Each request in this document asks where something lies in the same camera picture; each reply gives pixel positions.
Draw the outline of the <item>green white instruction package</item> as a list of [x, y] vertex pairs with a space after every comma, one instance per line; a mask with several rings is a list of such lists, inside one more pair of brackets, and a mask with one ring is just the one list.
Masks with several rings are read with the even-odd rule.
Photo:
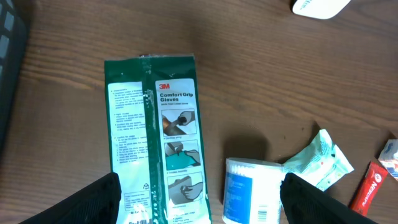
[[104, 63], [118, 223], [210, 223], [195, 58]]

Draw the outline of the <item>orange white small packet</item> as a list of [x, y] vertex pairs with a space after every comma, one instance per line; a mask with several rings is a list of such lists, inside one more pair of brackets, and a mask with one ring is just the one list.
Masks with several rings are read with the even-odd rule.
[[389, 139], [381, 151], [378, 161], [395, 180], [398, 179], [398, 152], [397, 140]]

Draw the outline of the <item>white plastic bottle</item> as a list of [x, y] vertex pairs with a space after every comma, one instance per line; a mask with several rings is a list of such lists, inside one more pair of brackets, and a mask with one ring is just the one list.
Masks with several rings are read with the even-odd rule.
[[279, 224], [282, 164], [229, 157], [226, 160], [223, 221]]

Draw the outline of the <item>red Nescafe stick sachet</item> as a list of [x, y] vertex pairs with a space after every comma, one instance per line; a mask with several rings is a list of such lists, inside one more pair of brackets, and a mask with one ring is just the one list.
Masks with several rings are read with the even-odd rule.
[[388, 171], [385, 168], [375, 162], [370, 162], [368, 171], [350, 205], [350, 209], [365, 217], [368, 214], [373, 198], [387, 175]]

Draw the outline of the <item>teal wet wipes pack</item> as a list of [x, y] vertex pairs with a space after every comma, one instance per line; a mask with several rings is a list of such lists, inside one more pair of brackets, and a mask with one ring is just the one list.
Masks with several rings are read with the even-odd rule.
[[354, 171], [325, 129], [319, 130], [311, 143], [283, 166], [286, 174], [293, 173], [322, 191]]

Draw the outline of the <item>grey plastic mesh basket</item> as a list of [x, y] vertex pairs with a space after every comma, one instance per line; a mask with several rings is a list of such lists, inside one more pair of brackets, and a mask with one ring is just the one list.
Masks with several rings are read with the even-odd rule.
[[1, 0], [1, 147], [9, 129], [14, 94], [25, 54], [31, 2]]

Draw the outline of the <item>white barcode scanner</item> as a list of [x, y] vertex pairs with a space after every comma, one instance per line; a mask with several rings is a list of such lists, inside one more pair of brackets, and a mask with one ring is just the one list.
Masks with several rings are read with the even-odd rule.
[[351, 0], [296, 0], [292, 12], [314, 19], [330, 19], [336, 16]]

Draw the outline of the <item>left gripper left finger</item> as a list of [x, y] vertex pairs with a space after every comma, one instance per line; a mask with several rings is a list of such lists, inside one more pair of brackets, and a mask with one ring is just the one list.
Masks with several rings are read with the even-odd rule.
[[116, 224], [121, 185], [110, 172], [21, 224]]

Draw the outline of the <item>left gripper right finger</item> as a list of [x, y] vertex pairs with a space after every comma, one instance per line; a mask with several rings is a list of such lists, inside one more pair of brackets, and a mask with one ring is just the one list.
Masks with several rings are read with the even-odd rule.
[[289, 224], [377, 224], [293, 173], [285, 175], [280, 199]]

